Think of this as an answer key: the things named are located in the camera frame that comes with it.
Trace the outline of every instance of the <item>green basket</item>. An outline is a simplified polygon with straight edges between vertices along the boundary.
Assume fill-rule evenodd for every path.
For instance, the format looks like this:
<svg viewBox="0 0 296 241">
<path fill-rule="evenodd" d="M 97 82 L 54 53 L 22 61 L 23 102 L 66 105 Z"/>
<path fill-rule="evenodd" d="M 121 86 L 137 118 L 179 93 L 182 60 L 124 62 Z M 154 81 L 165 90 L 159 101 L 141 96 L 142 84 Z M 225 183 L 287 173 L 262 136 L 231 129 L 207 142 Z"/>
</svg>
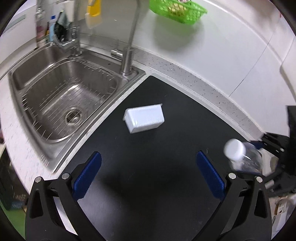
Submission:
<svg viewBox="0 0 296 241">
<path fill-rule="evenodd" d="M 207 10 L 195 2 L 177 0 L 150 0 L 151 11 L 180 23 L 194 24 Z"/>
</svg>

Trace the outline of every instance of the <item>faucet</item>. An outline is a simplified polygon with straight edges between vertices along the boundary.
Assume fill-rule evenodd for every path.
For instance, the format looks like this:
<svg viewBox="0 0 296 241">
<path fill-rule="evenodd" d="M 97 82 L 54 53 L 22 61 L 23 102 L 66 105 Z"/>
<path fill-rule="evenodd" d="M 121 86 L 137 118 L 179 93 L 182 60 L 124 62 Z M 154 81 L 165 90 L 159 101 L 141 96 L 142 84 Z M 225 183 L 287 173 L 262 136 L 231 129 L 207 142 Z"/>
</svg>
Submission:
<svg viewBox="0 0 296 241">
<path fill-rule="evenodd" d="M 58 37 L 56 36 L 56 34 L 54 34 L 53 39 L 54 39 L 54 43 L 60 47 L 63 51 L 71 51 L 71 55 L 72 56 L 79 56 L 82 54 L 81 48 L 80 48 L 80 30 L 79 30 L 79 25 L 78 25 L 78 12 L 79 12 L 79 2 L 80 0 L 73 0 L 74 1 L 74 19 L 73 22 L 70 23 L 69 25 L 69 35 L 71 40 L 69 41 L 64 41 L 63 43 L 61 43 L 58 39 Z"/>
<path fill-rule="evenodd" d="M 133 18 L 133 23 L 131 26 L 131 32 L 128 39 L 128 45 L 124 47 L 123 51 L 116 49 L 113 49 L 111 51 L 111 55 L 117 59 L 122 60 L 121 62 L 121 74 L 123 76 L 129 76 L 132 73 L 132 62 L 133 62 L 133 56 L 134 56 L 134 48 L 132 48 L 133 38 L 135 36 L 135 30 L 138 23 L 138 19 L 140 16 L 140 0 L 137 0 L 137 9 L 135 12 L 135 16 Z"/>
</svg>

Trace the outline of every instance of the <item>drain strainer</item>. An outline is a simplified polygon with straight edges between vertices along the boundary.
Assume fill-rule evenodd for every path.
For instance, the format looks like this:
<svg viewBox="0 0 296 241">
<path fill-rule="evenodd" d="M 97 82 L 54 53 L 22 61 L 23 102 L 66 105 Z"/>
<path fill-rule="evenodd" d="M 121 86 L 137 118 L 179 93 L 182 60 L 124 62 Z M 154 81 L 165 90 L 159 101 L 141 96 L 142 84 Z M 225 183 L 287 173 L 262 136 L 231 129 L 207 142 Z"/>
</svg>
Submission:
<svg viewBox="0 0 296 241">
<path fill-rule="evenodd" d="M 69 110 L 66 113 L 65 121 L 68 125 L 75 125 L 80 123 L 82 114 L 78 109 Z"/>
</svg>

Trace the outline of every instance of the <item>black cutting board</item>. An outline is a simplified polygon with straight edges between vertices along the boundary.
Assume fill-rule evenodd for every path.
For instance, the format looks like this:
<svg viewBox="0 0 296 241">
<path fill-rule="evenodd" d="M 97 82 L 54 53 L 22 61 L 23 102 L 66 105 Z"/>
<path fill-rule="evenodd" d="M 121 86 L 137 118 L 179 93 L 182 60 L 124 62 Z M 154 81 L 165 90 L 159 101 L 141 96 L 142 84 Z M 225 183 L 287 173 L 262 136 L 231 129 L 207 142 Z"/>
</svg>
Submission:
<svg viewBox="0 0 296 241">
<path fill-rule="evenodd" d="M 163 104 L 165 122 L 130 134 L 127 108 Z M 95 130 L 65 172 L 94 152 L 102 167 L 79 204 L 108 241 L 190 241 L 213 214 L 215 199 L 195 164 L 203 149 L 229 169 L 223 146 L 244 140 L 208 109 L 148 77 Z"/>
</svg>

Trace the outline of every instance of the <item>sink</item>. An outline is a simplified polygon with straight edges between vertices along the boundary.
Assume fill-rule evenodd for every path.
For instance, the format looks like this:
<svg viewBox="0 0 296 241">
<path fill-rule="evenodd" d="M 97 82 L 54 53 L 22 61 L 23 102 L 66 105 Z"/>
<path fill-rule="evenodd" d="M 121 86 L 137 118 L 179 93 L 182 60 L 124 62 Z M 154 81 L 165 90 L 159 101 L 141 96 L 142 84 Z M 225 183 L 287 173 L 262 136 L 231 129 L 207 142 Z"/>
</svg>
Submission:
<svg viewBox="0 0 296 241">
<path fill-rule="evenodd" d="M 40 160 L 55 172 L 93 124 L 145 72 L 120 74 L 121 62 L 83 49 L 72 57 L 51 43 L 9 72 L 21 123 Z"/>
</svg>

